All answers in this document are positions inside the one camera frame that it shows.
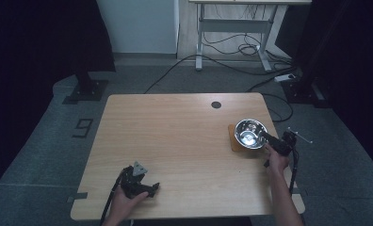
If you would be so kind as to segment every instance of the shiny silver bowl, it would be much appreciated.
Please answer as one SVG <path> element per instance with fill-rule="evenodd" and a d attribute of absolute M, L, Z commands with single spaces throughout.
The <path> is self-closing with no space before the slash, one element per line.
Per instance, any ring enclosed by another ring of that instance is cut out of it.
<path fill-rule="evenodd" d="M 246 148 L 259 149 L 266 143 L 260 134 L 262 131 L 267 132 L 267 129 L 260 121 L 243 120 L 235 126 L 235 138 Z"/>

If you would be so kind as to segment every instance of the gray carpet floor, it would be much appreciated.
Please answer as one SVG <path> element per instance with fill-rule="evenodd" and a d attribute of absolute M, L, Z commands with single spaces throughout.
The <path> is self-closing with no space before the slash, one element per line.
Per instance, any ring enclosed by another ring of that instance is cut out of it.
<path fill-rule="evenodd" d="M 0 225 L 98 225 L 98 221 L 72 220 L 69 197 L 76 194 L 81 181 L 107 97 L 143 93 L 169 68 L 118 64 L 116 73 L 91 73 L 93 79 L 109 81 L 104 97 L 100 102 L 77 105 L 62 104 L 77 83 L 75 77 L 57 82 L 40 123 L 0 180 Z M 261 71 L 259 66 L 241 69 Z M 196 72 L 183 63 L 149 93 L 244 92 L 269 77 L 209 64 Z M 284 97 L 281 85 L 273 81 L 254 91 Z M 270 96 L 265 100 L 272 119 L 289 115 L 282 101 Z M 314 141 L 299 139 L 297 144 L 297 183 L 306 206 L 306 225 L 373 225 L 373 162 L 363 147 L 331 109 L 292 107 L 293 117 L 275 127 L 279 135 L 290 126 Z M 86 137 L 74 137 L 84 134 L 76 129 L 83 119 L 93 120 L 91 128 Z M 275 225 L 273 216 L 251 217 L 251 223 Z"/>

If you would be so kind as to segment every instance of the light wood tabletop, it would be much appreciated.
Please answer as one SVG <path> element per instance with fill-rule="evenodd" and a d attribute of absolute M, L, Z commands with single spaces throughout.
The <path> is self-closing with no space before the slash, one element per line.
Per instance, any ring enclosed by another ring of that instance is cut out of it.
<path fill-rule="evenodd" d="M 228 126 L 244 119 L 260 121 L 276 137 L 258 93 L 110 96 L 78 188 L 88 196 L 74 201 L 72 218 L 99 219 L 119 173 L 135 161 L 148 169 L 142 183 L 160 188 L 130 218 L 271 214 L 265 152 L 231 149 Z M 287 168 L 287 181 L 290 175 Z M 292 198 L 302 213 L 301 196 Z"/>
<path fill-rule="evenodd" d="M 197 4 L 234 4 L 234 5 L 307 5 L 312 0 L 189 0 Z"/>

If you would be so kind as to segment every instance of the white wall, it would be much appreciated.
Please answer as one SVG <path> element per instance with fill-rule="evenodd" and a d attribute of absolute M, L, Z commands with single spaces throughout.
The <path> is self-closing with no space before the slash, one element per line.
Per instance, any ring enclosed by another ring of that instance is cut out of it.
<path fill-rule="evenodd" d="M 97 0 L 114 53 L 175 54 L 178 0 Z"/>

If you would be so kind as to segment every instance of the power strip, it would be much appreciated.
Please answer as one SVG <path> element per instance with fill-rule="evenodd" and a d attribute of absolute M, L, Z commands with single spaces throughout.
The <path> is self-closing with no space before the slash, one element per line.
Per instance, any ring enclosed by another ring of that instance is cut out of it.
<path fill-rule="evenodd" d="M 294 75 L 293 73 L 289 73 L 289 74 L 274 77 L 274 81 L 282 82 L 282 81 L 286 81 L 286 80 L 290 80 L 294 78 L 296 78 L 296 75 Z"/>

